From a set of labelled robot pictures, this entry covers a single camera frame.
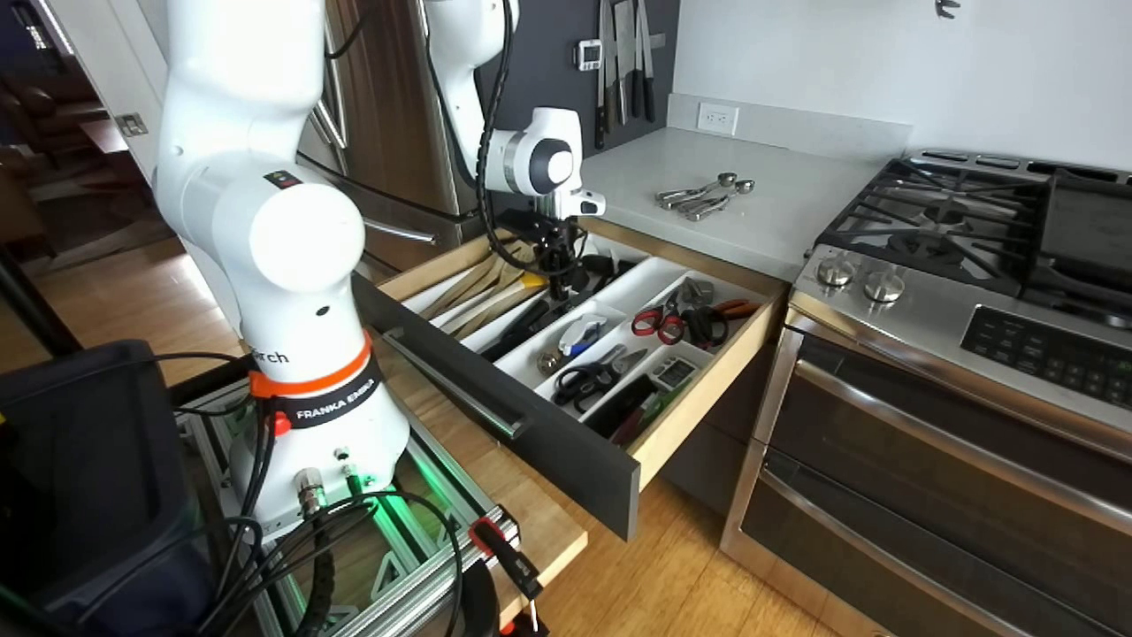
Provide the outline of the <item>stove knob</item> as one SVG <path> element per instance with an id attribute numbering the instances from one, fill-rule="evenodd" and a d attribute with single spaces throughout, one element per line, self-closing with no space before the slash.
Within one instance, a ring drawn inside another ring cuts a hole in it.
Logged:
<path id="1" fill-rule="evenodd" d="M 866 274 L 861 283 L 861 294 L 872 303 L 895 303 L 906 293 L 904 275 L 908 270 L 901 266 L 889 266 Z"/>
<path id="2" fill-rule="evenodd" d="M 852 253 L 838 251 L 821 258 L 815 267 L 815 278 L 827 289 L 843 289 L 856 278 L 857 265 Z"/>

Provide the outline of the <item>stainless steel gas stove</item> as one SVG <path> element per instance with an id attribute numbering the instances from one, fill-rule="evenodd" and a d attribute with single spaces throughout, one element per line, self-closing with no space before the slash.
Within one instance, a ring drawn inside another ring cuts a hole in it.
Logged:
<path id="1" fill-rule="evenodd" d="M 931 165 L 974 167 L 1001 177 L 1050 181 L 1056 170 L 1132 186 L 1132 170 L 954 150 L 919 150 L 902 157 Z M 769 371 L 753 438 L 724 520 L 723 551 L 777 592 L 816 617 L 838 637 L 898 637 L 740 532 L 758 442 L 767 438 L 772 402 L 787 384 L 787 358 L 800 337 L 860 352 L 931 380 L 1010 418 L 1063 436 L 1109 458 L 1132 464 L 1132 321 L 1041 298 L 990 293 L 954 279 L 908 269 L 895 303 L 864 295 L 866 274 L 897 266 L 852 253 L 856 278 L 827 289 L 815 278 L 821 258 L 844 249 L 814 246 L 790 289 L 777 358 Z"/>

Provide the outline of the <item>heap of wooden utensils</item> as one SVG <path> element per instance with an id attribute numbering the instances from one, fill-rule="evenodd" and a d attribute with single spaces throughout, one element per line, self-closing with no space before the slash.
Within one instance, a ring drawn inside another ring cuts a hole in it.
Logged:
<path id="1" fill-rule="evenodd" d="M 501 255 L 492 253 L 419 315 L 461 341 L 546 287 L 548 278 L 523 270 L 505 261 Z"/>

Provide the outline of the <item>set of metal measuring spoons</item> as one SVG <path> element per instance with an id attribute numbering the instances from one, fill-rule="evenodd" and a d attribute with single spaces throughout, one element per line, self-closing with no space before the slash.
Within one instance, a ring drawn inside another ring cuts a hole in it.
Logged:
<path id="1" fill-rule="evenodd" d="M 736 197 L 753 192 L 756 181 L 740 179 L 732 171 L 718 173 L 715 181 L 705 186 L 668 190 L 654 195 L 654 203 L 664 210 L 671 210 L 683 219 L 697 222 L 713 213 L 724 210 Z"/>

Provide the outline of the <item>stainless steel refrigerator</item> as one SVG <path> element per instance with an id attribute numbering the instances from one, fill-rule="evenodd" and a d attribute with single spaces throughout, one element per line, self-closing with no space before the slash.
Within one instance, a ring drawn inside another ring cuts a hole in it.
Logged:
<path id="1" fill-rule="evenodd" d="M 380 281 L 484 233 L 424 45 L 422 0 L 325 0 L 323 95 L 298 162 L 363 214 L 360 270 Z"/>

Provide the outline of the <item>red and black clamp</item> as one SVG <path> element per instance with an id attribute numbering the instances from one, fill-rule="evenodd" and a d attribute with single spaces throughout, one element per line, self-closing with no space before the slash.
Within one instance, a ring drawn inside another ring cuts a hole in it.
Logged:
<path id="1" fill-rule="evenodd" d="M 501 566 L 512 584 L 528 601 L 526 612 L 521 612 L 506 625 L 499 625 L 498 637 L 554 637 L 548 625 L 540 620 L 535 601 L 542 593 L 540 573 L 531 559 L 514 548 L 505 533 L 487 517 L 470 524 L 468 536 L 484 552 L 484 560 L 494 559 Z"/>

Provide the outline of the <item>black long utensils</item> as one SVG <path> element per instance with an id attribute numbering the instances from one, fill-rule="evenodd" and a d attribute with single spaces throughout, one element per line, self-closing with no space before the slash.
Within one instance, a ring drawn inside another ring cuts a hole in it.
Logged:
<path id="1" fill-rule="evenodd" d="M 600 253 L 585 255 L 582 257 L 581 265 L 571 275 L 569 286 L 564 289 L 566 295 L 561 299 L 554 295 L 539 299 L 522 315 L 518 315 L 501 332 L 501 337 L 486 347 L 480 356 L 490 360 L 490 362 L 504 358 L 512 350 L 534 337 L 538 332 L 542 332 L 550 324 L 558 321 L 561 316 L 569 315 L 574 308 L 609 286 L 614 279 L 634 269 L 636 265 L 638 265 L 638 259 L 619 259 L 604 257 Z"/>

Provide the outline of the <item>black griddle plate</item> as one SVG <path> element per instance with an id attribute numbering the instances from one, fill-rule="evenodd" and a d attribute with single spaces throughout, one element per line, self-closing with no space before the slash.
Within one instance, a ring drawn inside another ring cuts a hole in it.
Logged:
<path id="1" fill-rule="evenodd" d="M 1026 295 L 1132 321 L 1132 186 L 1056 170 Z"/>

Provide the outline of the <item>oven door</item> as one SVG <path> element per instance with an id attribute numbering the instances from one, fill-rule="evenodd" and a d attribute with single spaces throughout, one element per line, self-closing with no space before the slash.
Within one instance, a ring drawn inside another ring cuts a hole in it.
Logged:
<path id="1" fill-rule="evenodd" d="M 1131 536 L 821 391 L 799 362 L 1132 510 L 1132 464 L 800 337 L 758 442 L 744 536 L 898 637 L 1132 637 Z"/>

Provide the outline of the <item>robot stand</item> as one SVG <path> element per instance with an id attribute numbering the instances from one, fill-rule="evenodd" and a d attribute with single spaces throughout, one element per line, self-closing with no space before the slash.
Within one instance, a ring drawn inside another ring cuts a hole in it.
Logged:
<path id="1" fill-rule="evenodd" d="M 473 424 L 472 419 L 461 415 L 455 399 L 441 399 L 440 386 L 424 378 L 424 373 L 397 352 L 386 346 L 375 348 L 381 371 L 391 384 L 391 391 L 401 407 L 413 418 L 420 411 L 424 420 L 418 420 L 409 437 L 408 451 L 417 467 L 429 464 L 428 470 L 447 480 L 446 485 L 432 487 L 434 492 L 445 493 L 448 502 L 461 508 L 461 520 L 488 515 L 509 537 L 513 546 L 521 549 L 540 573 L 540 583 L 546 589 L 561 569 L 577 559 L 588 545 L 588 535 L 571 514 L 548 492 L 551 487 L 541 487 L 529 467 L 498 444 L 484 428 Z M 242 364 L 226 362 L 172 362 L 162 363 L 162 371 L 175 404 L 195 406 L 220 395 L 239 394 L 234 386 L 246 384 Z M 420 403 L 417 411 L 403 399 L 420 398 L 431 402 Z M 386 589 L 388 595 L 361 609 L 350 625 L 336 629 L 335 637 L 440 637 L 451 618 L 453 568 L 451 546 L 438 549 L 435 559 L 424 567 L 417 567 Z M 498 563 L 489 565 L 494 577 L 494 599 L 498 602 L 498 617 L 494 622 L 506 625 L 528 605 L 525 597 L 512 584 Z M 251 619 L 242 619 L 237 625 L 237 637 L 282 637 L 283 628 L 292 630 L 298 617 L 298 601 L 291 603 L 290 595 L 263 593 L 255 601 L 255 628 Z"/>

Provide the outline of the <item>white wall socket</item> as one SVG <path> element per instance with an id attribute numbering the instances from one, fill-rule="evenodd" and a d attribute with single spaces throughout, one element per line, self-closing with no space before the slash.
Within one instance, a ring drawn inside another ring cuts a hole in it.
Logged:
<path id="1" fill-rule="evenodd" d="M 700 132 L 735 136 L 738 127 L 738 106 L 700 102 L 696 128 Z"/>

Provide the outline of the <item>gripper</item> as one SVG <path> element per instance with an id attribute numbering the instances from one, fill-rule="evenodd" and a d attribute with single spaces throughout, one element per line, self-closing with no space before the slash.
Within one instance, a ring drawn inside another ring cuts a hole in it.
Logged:
<path id="1" fill-rule="evenodd" d="M 541 270 L 547 279 L 548 296 L 554 302 L 571 298 L 584 291 L 584 266 L 577 253 L 578 241 L 584 238 L 584 229 L 571 215 L 561 215 L 555 203 L 532 203 L 532 229 L 529 241 L 541 246 L 544 251 L 541 257 Z M 561 255 L 571 257 L 569 267 L 561 275 Z"/>

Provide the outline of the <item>black burner grate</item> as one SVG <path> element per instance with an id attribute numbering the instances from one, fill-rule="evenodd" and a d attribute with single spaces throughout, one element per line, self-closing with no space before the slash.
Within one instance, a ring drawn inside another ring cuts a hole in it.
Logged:
<path id="1" fill-rule="evenodd" d="M 1018 296 L 1034 262 L 1048 193 L 1044 180 L 893 158 L 815 246 Z"/>

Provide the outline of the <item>black handled scissors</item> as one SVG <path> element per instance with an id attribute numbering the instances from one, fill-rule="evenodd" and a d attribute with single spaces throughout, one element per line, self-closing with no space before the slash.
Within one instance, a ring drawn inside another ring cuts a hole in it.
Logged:
<path id="1" fill-rule="evenodd" d="M 555 380 L 551 403 L 585 414 L 646 355 L 648 348 L 629 350 L 626 344 L 616 344 L 593 362 L 566 368 Z"/>

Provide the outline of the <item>red handled scissors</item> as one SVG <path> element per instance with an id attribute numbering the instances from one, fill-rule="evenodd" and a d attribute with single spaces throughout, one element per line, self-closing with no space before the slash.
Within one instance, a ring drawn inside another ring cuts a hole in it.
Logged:
<path id="1" fill-rule="evenodd" d="M 680 313 L 678 295 L 669 295 L 657 305 L 642 308 L 631 322 L 631 333 L 638 337 L 655 337 L 663 344 L 675 344 L 684 338 L 685 322 Z"/>

